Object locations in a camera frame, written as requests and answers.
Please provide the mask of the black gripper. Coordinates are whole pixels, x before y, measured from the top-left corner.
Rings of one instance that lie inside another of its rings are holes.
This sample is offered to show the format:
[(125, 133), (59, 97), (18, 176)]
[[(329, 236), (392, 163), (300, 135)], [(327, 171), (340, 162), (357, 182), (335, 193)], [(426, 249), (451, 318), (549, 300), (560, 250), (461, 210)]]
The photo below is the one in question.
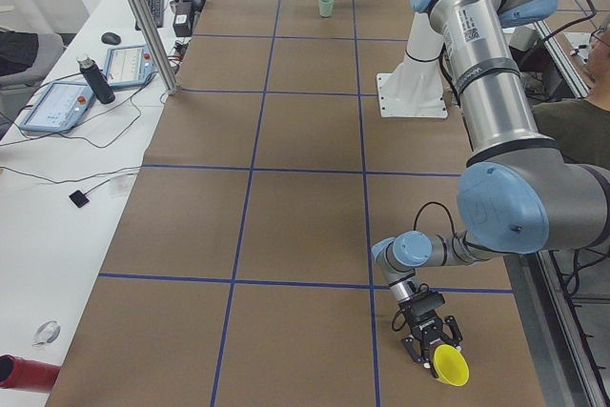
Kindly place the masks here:
[(444, 303), (442, 294), (426, 291), (399, 304), (411, 331), (411, 336), (400, 342), (411, 360), (426, 369), (429, 368), (429, 345), (440, 339), (440, 334), (443, 343), (461, 348), (461, 330), (456, 318), (448, 315), (441, 320), (437, 315), (437, 308)]

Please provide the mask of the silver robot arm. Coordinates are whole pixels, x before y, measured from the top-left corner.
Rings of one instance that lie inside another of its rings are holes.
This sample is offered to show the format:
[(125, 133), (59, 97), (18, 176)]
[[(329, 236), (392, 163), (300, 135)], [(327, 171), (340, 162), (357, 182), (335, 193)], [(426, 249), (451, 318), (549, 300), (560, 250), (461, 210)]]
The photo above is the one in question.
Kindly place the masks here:
[(411, 359), (440, 376), (442, 348), (458, 350), (443, 296), (416, 276), (419, 267), (478, 264), (506, 254), (579, 249), (609, 239), (609, 173), (564, 161), (557, 142), (538, 131), (504, 30), (552, 14), (559, 0), (411, 0), (415, 11), (403, 62), (378, 76), (380, 97), (411, 114), (440, 106), (437, 61), (447, 58), (473, 151), (458, 183), (464, 230), (411, 230), (379, 241), (372, 258), (409, 330)]

